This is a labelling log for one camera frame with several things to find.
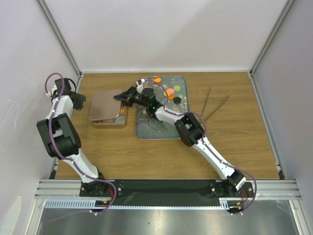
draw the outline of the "table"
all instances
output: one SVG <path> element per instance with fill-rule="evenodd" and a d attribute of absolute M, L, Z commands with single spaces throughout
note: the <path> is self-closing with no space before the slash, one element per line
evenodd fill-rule
<path fill-rule="evenodd" d="M 143 76 L 182 75 L 186 78 L 190 108 L 201 113 L 212 88 L 205 114 L 230 98 L 207 120 L 207 136 L 231 164 L 257 179 L 278 179 L 278 173 L 256 97 L 246 72 L 100 73 L 84 74 L 79 89 L 87 97 L 81 111 L 74 110 L 72 123 L 82 150 L 107 179 L 217 179 L 205 158 L 180 140 L 142 141 L 134 133 L 135 107 L 130 108 L 125 129 L 96 129 L 88 121 L 92 95 L 122 88 Z M 55 178 L 79 178 L 60 161 Z"/>

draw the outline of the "box lid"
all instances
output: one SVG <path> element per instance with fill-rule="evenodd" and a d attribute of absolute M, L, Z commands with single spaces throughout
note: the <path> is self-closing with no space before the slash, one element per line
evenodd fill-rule
<path fill-rule="evenodd" d="M 117 118 L 121 109 L 121 101 L 114 99 L 113 96 L 121 93 L 121 89 L 116 89 L 93 94 L 89 110 L 89 120 L 100 121 Z"/>

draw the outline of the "wall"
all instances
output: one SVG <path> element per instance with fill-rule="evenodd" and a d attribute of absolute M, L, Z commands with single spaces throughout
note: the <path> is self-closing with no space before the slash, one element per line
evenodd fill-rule
<path fill-rule="evenodd" d="M 34 0 L 2 2 L 0 30 L 0 218 L 21 196 L 14 233 L 19 235 L 38 181 L 48 176 L 52 164 L 36 128 L 51 108 L 45 78 L 54 71 L 75 80 L 76 75 Z"/>
<path fill-rule="evenodd" d="M 296 179 L 313 224 L 313 1 L 295 1 L 256 72 L 288 179 Z"/>
<path fill-rule="evenodd" d="M 46 0 L 82 71 L 249 70 L 286 0 Z"/>

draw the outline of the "black disc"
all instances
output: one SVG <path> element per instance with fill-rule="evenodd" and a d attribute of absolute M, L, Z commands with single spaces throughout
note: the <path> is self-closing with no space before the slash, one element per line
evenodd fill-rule
<path fill-rule="evenodd" d="M 175 97 L 173 101 L 174 101 L 175 104 L 180 104 L 181 103 L 181 98 Z"/>

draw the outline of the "wooden table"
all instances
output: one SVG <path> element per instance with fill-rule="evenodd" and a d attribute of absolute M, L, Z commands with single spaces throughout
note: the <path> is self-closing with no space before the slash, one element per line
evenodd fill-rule
<path fill-rule="evenodd" d="M 74 110 L 72 123 L 90 162 L 108 179 L 216 179 L 204 157 L 180 140 L 142 141 L 135 136 L 135 107 L 129 110 L 125 129 L 96 129 L 88 121 L 94 92 L 122 88 L 143 76 L 182 75 L 187 80 L 190 108 L 202 112 L 208 89 L 208 114 L 228 95 L 229 100 L 207 120 L 207 136 L 233 165 L 257 179 L 277 179 L 278 173 L 255 94 L 246 72 L 101 73 L 85 74 L 79 89 L 87 97 L 81 111 Z M 58 179 L 78 178 L 60 161 Z"/>

